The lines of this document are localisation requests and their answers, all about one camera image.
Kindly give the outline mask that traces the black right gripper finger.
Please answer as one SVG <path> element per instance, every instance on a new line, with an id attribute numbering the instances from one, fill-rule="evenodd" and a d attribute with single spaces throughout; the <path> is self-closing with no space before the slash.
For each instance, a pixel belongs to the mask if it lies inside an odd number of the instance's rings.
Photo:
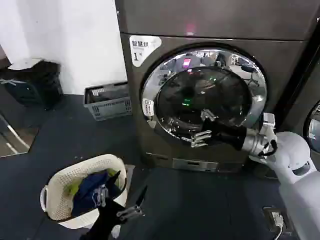
<path id="1" fill-rule="evenodd" d="M 200 148 L 200 147 L 209 146 L 212 144 L 212 142 L 213 142 L 212 131 L 205 130 L 191 136 L 190 146 L 192 148 Z"/>
<path id="2" fill-rule="evenodd" d="M 200 119 L 202 121 L 202 128 L 201 130 L 204 131 L 212 131 L 217 127 L 215 116 L 209 109 L 203 109 L 200 113 Z"/>

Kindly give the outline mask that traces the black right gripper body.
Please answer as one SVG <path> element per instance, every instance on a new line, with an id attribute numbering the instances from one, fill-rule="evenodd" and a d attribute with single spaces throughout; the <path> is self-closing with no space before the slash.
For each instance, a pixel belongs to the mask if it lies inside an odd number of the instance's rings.
<path id="1" fill-rule="evenodd" d="M 247 136 L 247 128 L 244 126 L 228 126 L 218 122 L 211 122 L 209 129 L 211 130 L 212 142 L 229 144 L 237 151 L 242 149 Z"/>

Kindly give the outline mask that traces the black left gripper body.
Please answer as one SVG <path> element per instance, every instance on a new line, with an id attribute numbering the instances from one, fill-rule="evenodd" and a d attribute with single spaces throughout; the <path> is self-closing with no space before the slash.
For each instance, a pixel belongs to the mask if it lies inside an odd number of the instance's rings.
<path id="1" fill-rule="evenodd" d="M 85 234 L 86 240 L 107 240 L 116 225 L 121 225 L 122 221 L 117 217 L 117 213 L 123 211 L 125 207 L 107 198 L 105 206 L 99 206 L 99 216 L 91 229 Z"/>

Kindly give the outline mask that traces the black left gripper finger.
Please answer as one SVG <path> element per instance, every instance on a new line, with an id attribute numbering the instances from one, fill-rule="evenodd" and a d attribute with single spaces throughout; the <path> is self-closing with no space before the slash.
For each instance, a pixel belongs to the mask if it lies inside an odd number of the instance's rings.
<path id="1" fill-rule="evenodd" d="M 134 218 L 143 216 L 144 213 L 143 213 L 143 210 L 142 210 L 142 204 L 143 204 L 143 202 L 145 200 L 145 196 L 146 196 L 147 190 L 148 190 L 148 186 L 146 185 L 143 188 L 143 190 L 140 193 L 140 195 L 138 196 L 138 198 L 137 198 L 137 200 L 135 202 L 135 205 L 130 206 L 128 208 L 125 208 L 122 211 L 118 211 L 116 213 L 116 216 L 119 219 L 134 219 Z"/>
<path id="2" fill-rule="evenodd" d="M 110 196 L 110 189 L 116 185 L 116 181 L 120 176 L 121 171 L 119 170 L 113 176 L 109 177 L 104 184 L 99 186 L 93 191 L 92 200 L 95 204 L 95 207 L 105 207 L 107 205 L 106 199 L 109 199 L 113 196 Z"/>

